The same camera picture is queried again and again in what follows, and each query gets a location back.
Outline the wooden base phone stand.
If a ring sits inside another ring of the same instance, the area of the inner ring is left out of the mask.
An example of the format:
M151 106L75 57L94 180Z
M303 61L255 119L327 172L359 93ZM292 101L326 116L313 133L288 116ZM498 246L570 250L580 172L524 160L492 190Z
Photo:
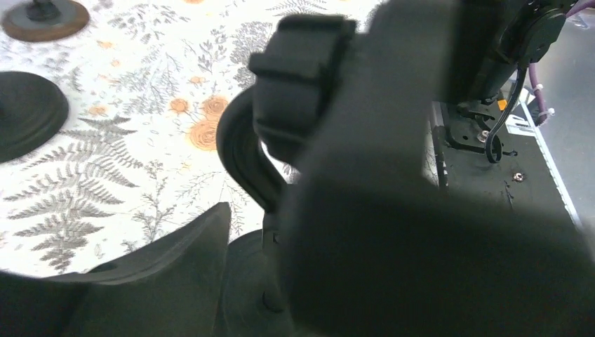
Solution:
M12 39L36 43L65 39L89 22L89 12L77 1L28 1L5 11L1 28Z

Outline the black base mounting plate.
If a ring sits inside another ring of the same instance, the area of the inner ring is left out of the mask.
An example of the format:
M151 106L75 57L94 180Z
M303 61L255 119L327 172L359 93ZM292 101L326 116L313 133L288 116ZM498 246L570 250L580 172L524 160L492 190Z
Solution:
M490 204L529 209L582 226L547 144L529 114L511 115L498 133L504 156L490 163L479 140L481 127L454 107L434 103L430 117L433 180L443 192L463 192Z

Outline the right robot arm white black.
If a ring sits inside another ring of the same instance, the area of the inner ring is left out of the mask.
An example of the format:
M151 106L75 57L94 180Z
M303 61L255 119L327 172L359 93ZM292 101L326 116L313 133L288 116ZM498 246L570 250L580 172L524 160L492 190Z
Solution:
M517 68L543 58L582 1L460 1L453 58L439 100L496 95Z

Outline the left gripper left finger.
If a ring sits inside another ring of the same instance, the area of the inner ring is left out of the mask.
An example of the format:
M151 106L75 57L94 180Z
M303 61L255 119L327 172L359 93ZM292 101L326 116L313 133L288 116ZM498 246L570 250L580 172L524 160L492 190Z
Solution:
M231 211L184 227L87 273L1 274L2 336L209 336Z

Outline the floral patterned table mat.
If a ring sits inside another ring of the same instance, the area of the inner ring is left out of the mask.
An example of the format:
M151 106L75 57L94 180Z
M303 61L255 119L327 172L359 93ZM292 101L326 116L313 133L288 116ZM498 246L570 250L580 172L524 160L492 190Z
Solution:
M251 53L291 13L343 14L366 29L376 1L86 1L84 32L51 43L1 37L1 68L67 96L65 127L1 166L1 270L87 272L182 227L219 201L230 237L260 207L225 173L215 130L253 83Z

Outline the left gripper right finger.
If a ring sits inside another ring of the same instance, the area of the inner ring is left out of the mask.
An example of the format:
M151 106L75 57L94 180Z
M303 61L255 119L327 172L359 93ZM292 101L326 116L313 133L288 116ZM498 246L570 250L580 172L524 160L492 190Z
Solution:
M593 336L594 262L556 218L442 195L399 161L310 155L282 208L294 321L328 336Z

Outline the black phone stand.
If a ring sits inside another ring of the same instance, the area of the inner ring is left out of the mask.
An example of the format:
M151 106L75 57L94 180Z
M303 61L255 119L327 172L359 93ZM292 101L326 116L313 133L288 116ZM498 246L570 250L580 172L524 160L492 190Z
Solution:
M29 154L64 126L69 103L52 81L29 72L1 72L1 163Z
M341 15L289 15L248 69L255 83L222 114L216 135L227 173L262 207L262 228L228 248L216 336L295 336L279 289L279 202L290 163L329 106L356 22Z

